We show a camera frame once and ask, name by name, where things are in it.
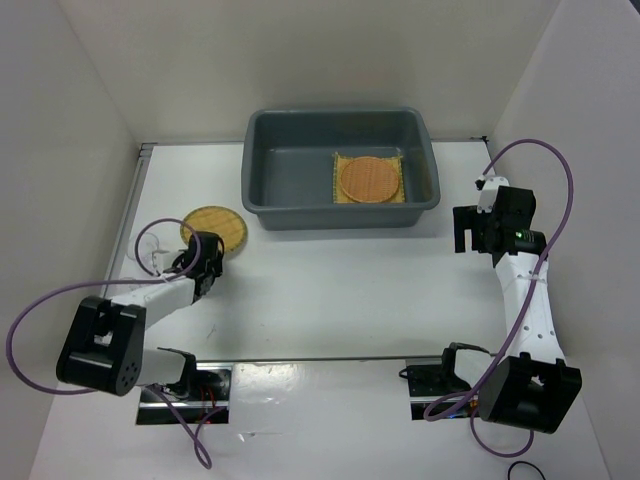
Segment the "round green-rimmed bamboo tray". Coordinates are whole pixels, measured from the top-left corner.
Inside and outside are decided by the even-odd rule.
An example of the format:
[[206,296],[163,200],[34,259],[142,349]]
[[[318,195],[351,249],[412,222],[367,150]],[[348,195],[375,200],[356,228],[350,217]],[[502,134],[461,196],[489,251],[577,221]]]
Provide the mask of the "round green-rimmed bamboo tray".
[[248,227],[234,210],[223,206],[204,206],[188,213],[183,221],[196,231],[219,235],[227,252],[239,251],[248,239]]

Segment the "clear plastic cup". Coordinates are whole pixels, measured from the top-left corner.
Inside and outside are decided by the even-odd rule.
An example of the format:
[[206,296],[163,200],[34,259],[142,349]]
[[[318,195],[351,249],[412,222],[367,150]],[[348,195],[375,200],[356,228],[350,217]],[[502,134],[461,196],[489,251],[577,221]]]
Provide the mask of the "clear plastic cup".
[[154,233],[146,232],[139,242],[137,242],[136,235],[129,239],[126,257],[137,264],[141,263],[145,268],[151,270],[154,267],[154,257],[163,252],[159,238]]

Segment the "round orange woven tray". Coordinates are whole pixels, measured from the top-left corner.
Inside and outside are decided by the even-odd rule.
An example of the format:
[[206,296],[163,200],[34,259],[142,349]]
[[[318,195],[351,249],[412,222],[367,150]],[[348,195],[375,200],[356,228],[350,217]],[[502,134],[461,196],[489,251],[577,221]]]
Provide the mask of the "round orange woven tray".
[[400,176],[389,160],[357,157],[346,161],[338,185],[356,203],[384,203],[398,192]]

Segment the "rectangular bamboo mat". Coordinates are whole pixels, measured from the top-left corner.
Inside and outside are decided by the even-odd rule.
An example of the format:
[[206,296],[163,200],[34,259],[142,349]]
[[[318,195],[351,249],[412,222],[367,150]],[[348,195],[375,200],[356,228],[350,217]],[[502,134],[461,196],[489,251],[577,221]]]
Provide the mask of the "rectangular bamboo mat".
[[[376,156],[358,156],[358,157],[376,157]],[[402,171],[402,155],[395,155],[391,157],[376,157],[385,160],[389,160],[395,167],[397,173],[400,176],[400,188],[398,192],[387,202],[384,203],[356,203],[349,199],[340,189],[338,185],[338,175],[342,170],[342,167],[346,163],[347,160],[357,158],[357,157],[349,157],[346,155],[342,155],[338,152],[333,154],[333,202],[336,204],[385,204],[385,203],[404,203],[405,202],[405,191],[404,191],[404,180],[403,180],[403,171]]]

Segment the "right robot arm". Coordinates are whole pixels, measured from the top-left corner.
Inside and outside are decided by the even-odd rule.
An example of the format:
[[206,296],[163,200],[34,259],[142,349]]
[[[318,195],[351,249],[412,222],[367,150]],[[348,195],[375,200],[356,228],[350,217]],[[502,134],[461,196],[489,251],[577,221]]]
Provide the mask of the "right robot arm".
[[582,377],[567,366],[555,335],[543,257],[547,242],[531,228],[536,199],[503,177],[476,185],[478,204],[453,210],[455,250],[490,255],[506,325],[515,336],[494,369],[486,349],[451,344],[443,352],[438,381],[450,393],[477,386],[485,421],[551,434],[576,399]]

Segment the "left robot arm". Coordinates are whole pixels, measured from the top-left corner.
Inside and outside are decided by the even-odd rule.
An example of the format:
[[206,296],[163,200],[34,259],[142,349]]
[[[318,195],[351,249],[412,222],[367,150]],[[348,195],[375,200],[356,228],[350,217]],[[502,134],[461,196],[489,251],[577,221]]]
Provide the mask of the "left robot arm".
[[193,396],[199,387],[196,357],[172,348],[146,349],[145,331],[204,297],[222,275],[223,257],[222,238],[198,231],[177,259],[180,269],[194,266],[187,275],[163,276],[158,284],[110,299],[83,299],[57,361],[57,379],[116,396],[154,384],[176,399]]

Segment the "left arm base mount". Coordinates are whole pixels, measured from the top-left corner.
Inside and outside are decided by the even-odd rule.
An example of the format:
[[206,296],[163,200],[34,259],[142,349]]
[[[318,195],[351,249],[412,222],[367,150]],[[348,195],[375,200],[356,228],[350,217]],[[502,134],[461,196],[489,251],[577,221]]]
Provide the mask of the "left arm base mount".
[[[157,389],[189,425],[197,425],[202,420],[207,424],[228,424],[233,364],[198,362],[196,368],[195,380],[189,388],[178,384],[160,384]],[[178,424],[178,420],[153,389],[144,387],[138,403],[136,424],[172,425]]]

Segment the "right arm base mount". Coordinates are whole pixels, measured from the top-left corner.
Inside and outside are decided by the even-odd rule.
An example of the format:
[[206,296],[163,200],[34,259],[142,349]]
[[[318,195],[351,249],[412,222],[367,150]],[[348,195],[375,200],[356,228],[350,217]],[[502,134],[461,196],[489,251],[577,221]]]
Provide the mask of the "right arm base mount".
[[465,393],[470,389],[467,382],[444,372],[439,357],[407,360],[398,376],[408,387],[413,421],[423,420],[426,408],[438,398],[452,393]]

